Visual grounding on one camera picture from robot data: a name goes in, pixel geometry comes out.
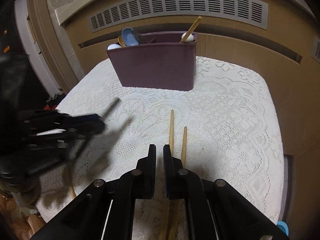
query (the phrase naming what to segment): wooden trim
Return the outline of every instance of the wooden trim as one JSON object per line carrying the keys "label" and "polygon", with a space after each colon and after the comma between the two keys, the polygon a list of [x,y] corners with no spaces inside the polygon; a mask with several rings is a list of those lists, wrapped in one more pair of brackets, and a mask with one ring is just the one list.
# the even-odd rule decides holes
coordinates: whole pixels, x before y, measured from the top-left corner
{"label": "wooden trim", "polygon": [[78,80],[54,32],[46,0],[27,0],[27,3],[30,22],[41,53],[62,90],[68,93]]}

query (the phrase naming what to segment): vent slot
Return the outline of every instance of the vent slot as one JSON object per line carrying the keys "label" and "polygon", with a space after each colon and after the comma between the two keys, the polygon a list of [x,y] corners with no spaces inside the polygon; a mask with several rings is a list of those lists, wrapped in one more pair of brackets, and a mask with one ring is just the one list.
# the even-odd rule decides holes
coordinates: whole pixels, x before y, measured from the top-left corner
{"label": "vent slot", "polygon": [[131,17],[138,16],[140,14],[138,2],[136,0],[134,0],[134,1],[128,2],[128,4],[129,4],[129,10],[130,10]]}
{"label": "vent slot", "polygon": [[195,11],[205,11],[205,0],[193,0],[193,8]]}
{"label": "vent slot", "polygon": [[139,0],[141,14],[151,13],[149,0]]}
{"label": "vent slot", "polygon": [[223,13],[230,15],[236,14],[235,0],[223,0]]}
{"label": "vent slot", "polygon": [[93,29],[97,29],[98,28],[98,23],[97,23],[96,17],[95,16],[91,17],[90,20],[91,20],[91,24],[92,24]]}
{"label": "vent slot", "polygon": [[320,63],[320,39],[315,37],[313,42],[312,57]]}
{"label": "vent slot", "polygon": [[238,0],[238,16],[249,19],[249,1]]}
{"label": "vent slot", "polygon": [[191,11],[191,0],[178,0],[180,11]]}
{"label": "vent slot", "polygon": [[118,12],[118,7],[113,7],[113,8],[111,8],[111,15],[112,15],[112,20],[113,20],[114,22],[120,21],[120,16],[119,16],[119,12]]}
{"label": "vent slot", "polygon": [[166,11],[176,11],[177,10],[176,0],[164,0],[164,4],[165,4]]}
{"label": "vent slot", "polygon": [[262,22],[262,5],[252,2],[251,3],[251,20],[261,23]]}
{"label": "vent slot", "polygon": [[221,12],[220,0],[208,0],[209,12]]}
{"label": "vent slot", "polygon": [[153,12],[163,12],[162,0],[151,0]]}
{"label": "vent slot", "polygon": [[120,8],[120,14],[121,14],[121,19],[127,19],[129,18],[129,11],[126,3],[123,3],[119,5]]}
{"label": "vent slot", "polygon": [[268,27],[268,4],[260,0],[123,0],[87,18],[92,32],[137,19],[169,15],[221,17]]}
{"label": "vent slot", "polygon": [[103,16],[104,16],[104,20],[105,20],[106,24],[112,23],[109,10],[104,11]]}

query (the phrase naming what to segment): tablecloth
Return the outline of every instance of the tablecloth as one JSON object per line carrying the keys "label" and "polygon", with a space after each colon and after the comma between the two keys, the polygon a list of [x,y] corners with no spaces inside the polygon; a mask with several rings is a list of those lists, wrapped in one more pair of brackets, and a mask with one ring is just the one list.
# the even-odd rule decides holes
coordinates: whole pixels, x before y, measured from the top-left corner
{"label": "tablecloth", "polygon": [[[264,79],[250,69],[197,57],[194,88],[175,91],[122,87],[109,59],[99,63],[58,105],[71,115],[102,114],[115,97],[122,102],[105,121],[108,129],[90,143],[75,166],[79,194],[93,180],[119,178],[157,147],[156,190],[137,200],[132,239],[159,236],[164,199],[162,148],[168,143],[174,109],[174,156],[180,157],[188,127],[186,168],[201,178],[225,179],[274,223],[284,181],[284,159],[275,107]],[[41,178],[37,207],[50,220],[71,201],[62,168]],[[186,239],[181,207],[177,239]]]}

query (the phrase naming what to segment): red object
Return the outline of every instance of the red object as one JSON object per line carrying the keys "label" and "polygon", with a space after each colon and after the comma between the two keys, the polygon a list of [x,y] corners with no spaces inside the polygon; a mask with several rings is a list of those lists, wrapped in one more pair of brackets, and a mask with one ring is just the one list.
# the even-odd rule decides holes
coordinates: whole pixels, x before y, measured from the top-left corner
{"label": "red object", "polygon": [[180,43],[184,32],[142,34],[156,43],[107,50],[114,70],[124,87],[193,89],[196,67],[195,41]]}

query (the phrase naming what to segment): metal vent grille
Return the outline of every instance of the metal vent grille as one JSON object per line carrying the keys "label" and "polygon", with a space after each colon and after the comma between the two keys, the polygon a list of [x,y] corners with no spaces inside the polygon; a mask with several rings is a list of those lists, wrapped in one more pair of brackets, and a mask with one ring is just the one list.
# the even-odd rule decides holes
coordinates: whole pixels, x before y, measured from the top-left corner
{"label": "metal vent grille", "polygon": [[315,37],[313,42],[312,57],[320,63],[320,39]]}
{"label": "metal vent grille", "polygon": [[268,27],[268,4],[259,0],[124,0],[91,15],[88,23],[96,32],[123,22],[168,15],[221,17]]}

